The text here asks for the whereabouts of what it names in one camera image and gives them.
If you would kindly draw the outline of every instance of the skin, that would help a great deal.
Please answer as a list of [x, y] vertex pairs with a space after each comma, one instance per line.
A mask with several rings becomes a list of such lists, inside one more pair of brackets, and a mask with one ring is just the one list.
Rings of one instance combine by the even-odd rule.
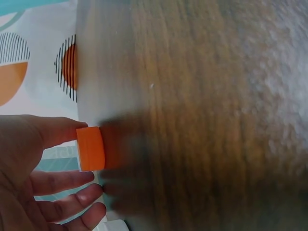
[[[33, 170], [44, 149], [75, 140], [76, 129], [87, 126], [68, 118], [0, 115], [0, 231], [89, 231], [98, 225], [106, 214], [103, 204], [93, 204], [103, 193], [98, 184], [59, 201], [34, 199], [94, 180], [91, 172]], [[56, 224], [91, 204], [82, 216]]]

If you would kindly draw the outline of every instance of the teal pattern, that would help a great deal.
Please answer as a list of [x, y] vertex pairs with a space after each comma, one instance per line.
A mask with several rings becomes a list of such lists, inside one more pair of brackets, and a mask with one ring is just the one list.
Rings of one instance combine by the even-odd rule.
[[68, 0], [0, 0], [0, 16], [47, 4], [60, 3]]

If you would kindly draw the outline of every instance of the orange bottle cap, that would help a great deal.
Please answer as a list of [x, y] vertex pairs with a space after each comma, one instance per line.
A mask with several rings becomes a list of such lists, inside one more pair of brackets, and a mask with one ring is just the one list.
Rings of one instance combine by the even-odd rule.
[[77, 143], [81, 171], [97, 171], [105, 167], [105, 152], [98, 127], [79, 128]]

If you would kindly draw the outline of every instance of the orange circle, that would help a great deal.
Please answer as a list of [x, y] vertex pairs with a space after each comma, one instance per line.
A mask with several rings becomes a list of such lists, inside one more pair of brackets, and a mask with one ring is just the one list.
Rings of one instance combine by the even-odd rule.
[[0, 66], [0, 106], [5, 105], [22, 85], [28, 62]]

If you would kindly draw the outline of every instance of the orange shape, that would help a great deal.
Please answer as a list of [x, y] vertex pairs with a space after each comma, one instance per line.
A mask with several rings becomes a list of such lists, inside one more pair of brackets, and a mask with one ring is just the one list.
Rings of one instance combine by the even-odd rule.
[[64, 54], [62, 59], [62, 75], [67, 84], [74, 90], [77, 90], [77, 51], [75, 44], [70, 46]]
[[81, 171], [97, 171], [105, 167], [105, 152], [98, 127], [77, 129]]
[[22, 85], [28, 62], [0, 66], [0, 106], [5, 105]]

